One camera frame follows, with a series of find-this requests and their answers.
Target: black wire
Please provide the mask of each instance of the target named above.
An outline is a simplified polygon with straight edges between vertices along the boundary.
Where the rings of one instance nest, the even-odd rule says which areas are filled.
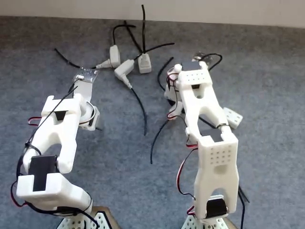
[[[212,67],[209,68],[209,71],[212,70],[214,67],[216,67],[223,60],[223,56],[218,53],[206,54],[201,58],[201,60],[203,60],[205,57],[208,57],[208,56],[219,56],[219,60],[215,64],[213,64]]]
[[[244,191],[242,190],[242,187],[240,187],[240,185],[238,186],[238,190],[240,191],[240,193],[242,194],[242,196],[246,199],[246,201],[248,203],[250,203],[250,200],[248,199],[248,197],[246,196],[246,194],[244,193]]]
[[[77,214],[80,213],[80,214],[83,214],[86,217],[88,217],[92,222],[94,222],[94,224],[96,225],[96,228],[100,227],[99,223],[92,216],[90,216],[87,212],[85,212],[90,207],[90,205],[92,203],[92,198],[90,200],[90,205],[84,211],[79,208],[58,207],[58,208],[64,208],[65,210],[71,211],[72,214],[70,214],[70,215],[65,215],[62,210],[51,210],[51,211],[41,210],[41,209],[35,207],[32,203],[29,203],[29,202],[26,202],[26,203],[32,210],[34,210],[35,212],[40,213],[40,214],[47,214],[47,215],[52,215],[52,216],[76,216]]]
[[[142,46],[143,46],[143,53],[146,53],[146,42],[145,42],[145,23],[146,23],[146,14],[144,5],[142,4],[142,12],[143,12],[143,20],[142,20]]]
[[[137,95],[137,93],[134,91],[133,88],[131,88],[132,92],[134,93],[135,97],[137,98],[141,108],[142,108],[142,111],[143,111],[143,115],[144,115],[144,136],[146,135],[146,132],[147,132],[147,114],[146,114],[146,111],[144,109],[144,106],[139,98],[139,96]]]
[[[242,220],[241,220],[241,222],[240,222],[240,229],[243,229],[243,226],[244,226],[244,213],[245,213],[245,205],[244,205],[244,200],[243,200],[243,198],[242,198],[242,194],[241,194],[241,192],[238,190],[238,197],[240,198],[240,201],[241,201],[241,203],[242,203],[242,205],[243,205],[243,213],[242,213]]]
[[[35,131],[32,133],[31,137],[28,139],[27,143],[30,143],[31,139],[34,137],[35,133],[37,132],[37,130],[41,127],[41,125],[47,120],[47,118],[50,117],[50,115],[55,111],[55,109],[59,106],[59,104],[62,103],[62,101],[67,98],[70,94],[72,94],[75,89],[77,88],[78,86],[74,87],[72,90],[70,90],[59,102],[58,104],[53,108],[53,110],[47,115],[47,117],[42,121],[42,123],[35,129]]]
[[[174,44],[175,44],[174,42],[165,43],[165,44],[159,44],[159,45],[157,45],[157,46],[154,46],[154,47],[152,47],[152,48],[146,50],[146,52],[150,52],[150,51],[152,51],[152,50],[154,50],[154,49],[159,49],[159,48],[161,48],[161,47],[163,47],[163,46],[174,45]]]
[[[205,124],[209,125],[211,128],[216,129],[216,127],[215,127],[213,124],[211,124],[211,123],[209,123],[208,121],[204,120],[204,119],[201,118],[200,116],[199,116],[198,118],[199,118],[201,121],[203,121]]]
[[[65,62],[67,62],[67,64],[69,64],[69,65],[71,65],[72,67],[75,67],[75,68],[81,68],[80,65],[74,64],[74,63],[72,63],[71,61],[69,61],[66,57],[64,57],[64,56],[58,51],[58,49],[55,48],[54,50],[55,50],[55,52],[56,52]]]
[[[175,43],[173,43],[173,42],[172,42],[172,43],[159,44],[159,45],[157,45],[157,46],[154,46],[154,47],[152,47],[152,48],[146,50],[146,53],[148,53],[148,52],[150,52],[150,51],[152,51],[152,50],[161,48],[161,47],[163,47],[163,46],[174,45],[174,44],[175,44]],[[143,53],[140,53],[139,55],[137,55],[137,56],[134,58],[134,61],[137,60],[140,56],[142,56],[142,54],[143,54]]]
[[[162,88],[162,90],[165,91],[165,88],[162,86],[161,82],[160,82],[160,76],[162,74],[162,72],[164,71],[164,69],[169,65],[169,63],[173,60],[173,57],[171,57],[164,65],[163,67],[159,70],[158,75],[157,75],[157,81],[159,86]]]
[[[151,146],[151,165],[153,164],[153,147],[154,147],[154,144],[156,143],[157,141],[157,138],[160,134],[160,132],[162,131],[162,129],[165,127],[165,125],[169,122],[169,120],[167,119],[163,124],[162,126],[160,127],[159,131],[157,132],[156,136],[154,137],[153,141],[152,141],[152,146]]]
[[[134,43],[135,47],[138,49],[139,53],[143,53],[139,43],[136,41],[133,33],[131,32],[130,28],[128,26],[126,26],[126,29],[127,29],[127,32],[129,33],[131,39],[132,39],[132,42]]]
[[[194,152],[195,150],[198,150],[198,148],[192,149],[192,150],[190,151],[190,153],[189,153],[189,154],[186,156],[186,158],[184,159],[184,164],[186,163],[187,159],[188,159],[189,156],[192,154],[192,152]],[[193,194],[191,194],[191,193],[189,193],[189,192],[182,192],[181,189],[180,189],[180,190],[178,189],[178,191],[179,191],[182,195],[190,195],[194,200],[196,200],[196,198],[194,197]]]
[[[135,25],[128,25],[128,24],[124,24],[124,25],[117,25],[117,26],[115,26],[115,27],[113,28],[113,30],[112,30],[112,39],[113,39],[113,44],[115,44],[115,34],[114,34],[114,32],[115,32],[115,30],[116,30],[117,28],[119,28],[119,27],[132,27],[132,28],[136,28],[136,26],[135,26]]]

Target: robotic arm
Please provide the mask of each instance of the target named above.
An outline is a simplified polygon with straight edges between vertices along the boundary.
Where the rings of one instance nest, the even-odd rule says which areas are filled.
[[[180,115],[184,108],[186,135],[198,144],[199,164],[193,203],[196,218],[200,223],[211,224],[213,220],[236,210],[238,139],[218,104],[205,62],[176,64],[167,74],[164,96],[175,101],[168,118]],[[199,115],[206,115],[216,128],[200,133],[197,124]],[[212,195],[219,189],[224,195]]]
[[[65,206],[91,212],[90,195],[62,174],[72,170],[78,128],[92,131],[99,124],[100,112],[90,102],[97,75],[97,70],[80,68],[74,77],[73,98],[61,101],[51,95],[43,107],[39,127],[23,156],[27,175],[19,176],[17,184],[17,196],[38,209]],[[54,144],[61,144],[60,154],[45,155]]]

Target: wooden base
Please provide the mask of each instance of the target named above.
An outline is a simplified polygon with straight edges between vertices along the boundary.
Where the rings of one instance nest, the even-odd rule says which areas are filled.
[[[224,218],[224,222],[226,223],[228,229],[238,229],[227,217]]]
[[[103,211],[105,212],[112,229],[121,229],[117,221],[114,219],[113,215],[111,214],[109,208],[103,206],[94,206],[92,207],[91,216],[95,216],[97,212]]]

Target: white cable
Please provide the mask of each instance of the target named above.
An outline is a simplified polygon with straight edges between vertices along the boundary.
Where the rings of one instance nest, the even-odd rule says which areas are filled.
[[[88,102],[87,101],[87,103],[92,107],[92,109],[93,109],[93,115],[91,116],[91,118],[90,119],[88,119],[87,121],[85,121],[85,122],[82,122],[82,123],[80,123],[79,125],[82,125],[82,124],[85,124],[85,123],[88,123],[88,122],[90,122],[92,119],[94,119],[94,117],[95,117],[95,114],[96,114],[96,111],[95,111],[95,108],[94,108],[94,106],[92,105],[92,103],[90,103],[90,102]]]

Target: perforated plate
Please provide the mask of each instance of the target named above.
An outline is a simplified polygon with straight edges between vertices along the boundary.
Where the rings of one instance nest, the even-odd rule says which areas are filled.
[[[104,213],[98,212],[94,219],[98,222],[100,226],[99,229],[112,229],[108,224],[108,220],[106,219]],[[63,219],[58,225],[57,229],[96,229],[96,225],[86,216],[79,214],[70,219]]]
[[[222,218],[216,219],[214,224],[206,224],[205,229],[229,229]],[[188,216],[181,229],[203,229],[203,224],[193,216]]]
[[[203,228],[200,228],[200,225],[198,225],[197,220],[193,216],[188,216],[181,229],[203,229]]]

